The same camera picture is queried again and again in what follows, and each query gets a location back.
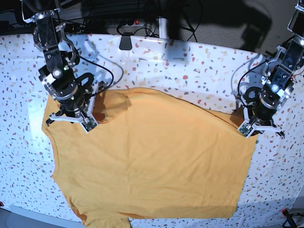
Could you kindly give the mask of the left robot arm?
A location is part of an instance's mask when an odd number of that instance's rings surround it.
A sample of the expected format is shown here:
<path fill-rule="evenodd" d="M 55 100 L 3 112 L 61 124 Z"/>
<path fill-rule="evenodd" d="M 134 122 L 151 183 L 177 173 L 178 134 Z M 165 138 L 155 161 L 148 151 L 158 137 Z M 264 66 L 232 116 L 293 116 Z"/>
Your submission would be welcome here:
<path fill-rule="evenodd" d="M 271 59 L 249 70 L 260 77 L 259 86 L 251 86 L 245 93 L 237 90 L 237 98 L 243 106 L 243 123 L 238 131 L 246 138 L 265 131 L 284 137 L 275 124 L 273 116 L 291 97 L 295 84 L 294 73 L 304 65 L 304 2 L 297 2 L 295 12 L 288 24 L 293 36 L 277 46 Z"/>

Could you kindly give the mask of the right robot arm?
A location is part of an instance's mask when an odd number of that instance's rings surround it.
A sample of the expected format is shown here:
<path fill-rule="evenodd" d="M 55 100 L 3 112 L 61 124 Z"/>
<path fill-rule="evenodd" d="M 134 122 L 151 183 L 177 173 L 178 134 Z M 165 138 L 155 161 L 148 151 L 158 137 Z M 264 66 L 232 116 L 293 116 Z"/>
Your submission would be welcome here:
<path fill-rule="evenodd" d="M 93 117 L 95 96 L 103 83 L 91 73 L 75 77 L 73 68 L 80 57 L 73 42 L 66 36 L 64 22 L 55 22 L 61 10 L 58 0 L 23 0 L 22 18 L 33 22 L 35 47 L 43 52 L 45 65 L 39 69 L 39 79 L 49 95 L 60 104 L 59 111 L 50 114 L 46 124 L 55 121 L 78 123 L 88 133 L 97 127 Z"/>

